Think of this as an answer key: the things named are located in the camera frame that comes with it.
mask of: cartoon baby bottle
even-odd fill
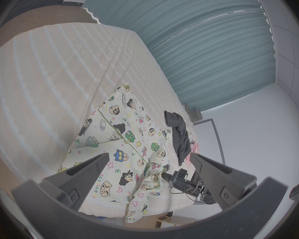
[[[100,123],[100,129],[101,131],[103,131],[105,129],[105,120],[101,120],[101,123]]]

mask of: bed sheet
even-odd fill
[[[164,110],[177,112],[198,142],[177,95],[135,32],[64,23],[17,35],[0,48],[1,159],[22,181],[56,173],[86,118],[125,82],[158,127],[166,128]],[[193,166],[184,166],[191,176]],[[171,171],[178,169],[175,155]],[[166,201],[156,214],[191,203],[184,195],[162,195]],[[87,214],[89,209],[88,203],[81,207]]]

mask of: pink garment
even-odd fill
[[[199,154],[199,145],[198,145],[198,143],[196,143],[196,142],[194,141],[194,143],[192,143],[192,144],[190,145],[190,148],[191,148],[192,153],[197,153],[197,154]],[[188,156],[185,158],[185,161],[186,161],[186,163],[191,164],[191,161],[190,161],[189,159],[190,159],[190,154],[188,154]]]

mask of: cartoon print shirt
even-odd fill
[[[167,134],[125,84],[87,119],[60,171],[108,152],[110,161],[97,178],[92,197],[100,202],[129,203],[126,222],[136,222],[150,208],[149,199],[160,195],[161,173],[169,167],[164,150],[166,142],[170,143]]]

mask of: teal curtain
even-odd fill
[[[274,43],[257,0],[87,0],[102,24],[135,31],[181,103],[201,111],[275,82]]]

